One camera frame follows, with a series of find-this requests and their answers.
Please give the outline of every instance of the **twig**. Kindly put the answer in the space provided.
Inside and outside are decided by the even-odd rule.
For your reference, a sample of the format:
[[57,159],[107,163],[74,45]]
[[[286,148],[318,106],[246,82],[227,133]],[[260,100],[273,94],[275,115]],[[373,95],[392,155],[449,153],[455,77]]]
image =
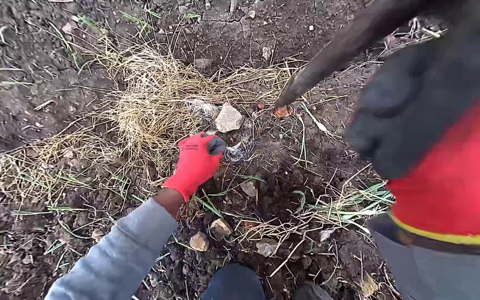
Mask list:
[[277,273],[278,270],[280,270],[287,262],[288,260],[290,259],[290,257],[292,256],[292,254],[294,254],[294,252],[296,251],[296,249],[299,247],[299,245],[301,245],[303,242],[305,241],[305,237],[303,236],[303,239],[297,243],[297,245],[294,247],[294,249],[290,252],[290,254],[288,255],[288,257],[277,267],[277,269],[275,269],[269,277],[272,277],[273,275],[275,275],[275,273]]

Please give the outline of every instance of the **white rock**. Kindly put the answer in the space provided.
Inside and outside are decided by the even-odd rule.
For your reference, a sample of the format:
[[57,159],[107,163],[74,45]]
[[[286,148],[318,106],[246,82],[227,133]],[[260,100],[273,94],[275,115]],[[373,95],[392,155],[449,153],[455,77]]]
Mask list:
[[252,181],[245,181],[240,184],[240,188],[250,197],[257,196],[257,188]]
[[76,27],[77,27],[77,26],[74,25],[73,22],[67,22],[67,23],[64,24],[64,26],[62,27],[62,31],[63,31],[63,33],[65,33],[65,34],[72,34],[74,28],[76,28]]
[[223,239],[225,236],[229,236],[231,233],[233,233],[231,225],[229,225],[229,223],[223,218],[219,218],[212,222],[210,225],[210,231],[218,240]]
[[334,229],[322,230],[322,231],[319,233],[319,241],[320,241],[320,242],[326,241],[327,239],[329,239],[329,238],[331,237],[331,235],[333,234],[333,232],[334,232]]
[[238,8],[238,0],[231,0],[231,6],[229,7],[229,12],[234,13]]
[[262,239],[257,242],[257,252],[266,257],[272,255],[277,249],[277,241],[274,239]]
[[262,47],[262,57],[266,60],[271,57],[271,50],[268,47]]
[[199,71],[204,71],[207,67],[210,67],[212,61],[211,58],[196,58],[194,59],[194,65]]
[[72,159],[74,157],[73,151],[66,151],[63,155],[65,158]]
[[199,231],[190,238],[190,247],[194,250],[204,252],[209,249],[209,239],[203,232]]
[[224,103],[216,118],[216,128],[221,133],[227,133],[231,130],[239,129],[243,120],[244,118],[240,112],[229,103]]
[[103,237],[103,235],[104,235],[103,232],[102,232],[101,230],[99,230],[99,229],[96,228],[96,229],[94,229],[94,230],[92,231],[92,236],[91,236],[91,238],[92,238],[94,241],[96,241],[96,243],[99,243],[99,240],[101,240],[101,238]]

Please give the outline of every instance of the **dark glove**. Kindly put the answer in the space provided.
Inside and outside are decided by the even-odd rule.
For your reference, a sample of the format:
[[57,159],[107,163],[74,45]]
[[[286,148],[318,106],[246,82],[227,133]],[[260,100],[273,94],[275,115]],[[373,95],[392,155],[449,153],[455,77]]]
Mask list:
[[177,170],[162,186],[177,190],[188,202],[197,188],[218,170],[226,144],[215,135],[200,132],[181,140],[179,148]]
[[448,36],[387,59],[346,137],[390,179],[401,227],[480,244],[480,2]]

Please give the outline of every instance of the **hand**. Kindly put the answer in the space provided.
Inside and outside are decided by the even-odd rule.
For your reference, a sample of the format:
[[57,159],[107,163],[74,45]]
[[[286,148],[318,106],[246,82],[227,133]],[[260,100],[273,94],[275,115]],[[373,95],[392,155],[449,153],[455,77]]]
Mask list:
[[200,132],[181,140],[179,148],[177,170],[162,186],[175,189],[188,202],[190,195],[218,170],[226,144],[215,135]]

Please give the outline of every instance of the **dirt ground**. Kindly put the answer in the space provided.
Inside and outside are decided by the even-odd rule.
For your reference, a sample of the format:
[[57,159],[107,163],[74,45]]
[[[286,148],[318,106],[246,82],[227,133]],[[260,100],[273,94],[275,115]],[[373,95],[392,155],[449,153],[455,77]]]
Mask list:
[[[59,38],[44,32],[55,33],[53,27],[61,30],[72,22],[71,16],[92,18],[112,31],[110,34],[117,33],[127,39],[139,29],[122,12],[147,20],[154,26],[153,37],[170,45],[176,58],[187,64],[194,63],[201,72],[220,78],[236,66],[266,67],[290,56],[310,59],[367,3],[364,0],[238,1],[231,13],[230,1],[0,1],[0,67],[18,69],[0,71],[0,84],[5,82],[0,86],[0,153],[63,130],[68,133],[79,124],[85,126],[89,120],[83,116],[100,109],[105,95],[80,86],[109,90],[115,84],[101,66],[92,64],[79,72],[76,66],[83,66],[87,57],[71,57]],[[162,18],[152,17],[149,10]],[[84,31],[90,30],[83,24],[75,25]],[[371,60],[378,52],[374,49],[364,53],[356,62]],[[300,114],[297,107],[294,114],[284,119],[276,120],[270,111],[254,119],[251,116],[257,110],[256,105],[238,104],[237,108],[246,116],[244,126],[222,137],[229,145],[236,145],[246,135],[251,136],[250,144],[245,147],[250,159],[224,160],[220,171],[204,188],[208,194],[218,194],[242,182],[239,174],[258,176],[263,181],[254,181],[256,198],[237,188],[213,198],[216,206],[230,214],[264,221],[278,217],[289,222],[301,201],[294,191],[305,192],[309,203],[320,195],[335,196],[335,191],[340,190],[347,179],[366,166],[340,136],[352,116],[361,87],[377,67],[378,64],[356,64],[321,84],[331,95],[341,98],[329,100],[314,92],[308,99],[310,112],[333,136],[321,132],[312,118]],[[304,162],[296,164],[291,158],[300,155],[298,140],[302,123],[307,159],[311,162],[308,167],[304,167]],[[111,138],[101,132],[99,135],[107,140]],[[64,163],[72,165],[71,160]],[[106,172],[116,170],[121,163],[115,162],[106,168],[91,166],[90,174],[106,177]],[[145,185],[139,181],[139,175],[137,172],[127,175],[133,189],[142,189]],[[354,182],[374,178],[373,171],[366,169]],[[145,187],[148,191],[156,190],[156,187]],[[118,219],[139,204],[134,199],[122,201],[106,189],[90,192],[86,188],[74,188],[65,195],[65,205],[85,209],[61,216],[72,228],[89,223],[91,215],[102,214],[103,210],[113,212],[109,216]],[[0,194],[0,201],[3,203],[0,239],[12,253],[1,262],[0,299],[43,298],[51,284],[68,272],[95,240],[68,235],[47,215],[16,218],[10,214],[18,208],[12,199]],[[45,205],[26,203],[25,207],[41,210]],[[189,206],[178,216],[180,229],[174,236],[186,244],[197,231],[208,233],[209,224],[215,218],[202,207]],[[239,225],[238,218],[227,215],[226,220],[233,228]],[[99,227],[89,226],[79,231],[79,236],[105,233]],[[359,285],[365,273],[379,283],[378,291],[371,298],[398,298],[391,287],[389,268],[373,242],[358,229],[337,230],[324,242],[306,241],[290,253],[301,240],[301,236],[293,234],[283,242],[275,257],[270,258],[254,253],[254,242],[240,242],[234,239],[237,236],[236,232],[232,235],[232,242],[211,239],[211,248],[206,252],[187,249],[172,238],[163,249],[162,260],[150,271],[135,296],[138,299],[198,298],[219,267],[240,262],[257,271],[268,299],[290,299],[305,281],[322,284],[335,300],[362,298]],[[311,238],[319,241],[319,233],[313,232]],[[57,239],[64,240],[66,245],[46,254]],[[269,277],[287,257],[290,259],[286,267]]]

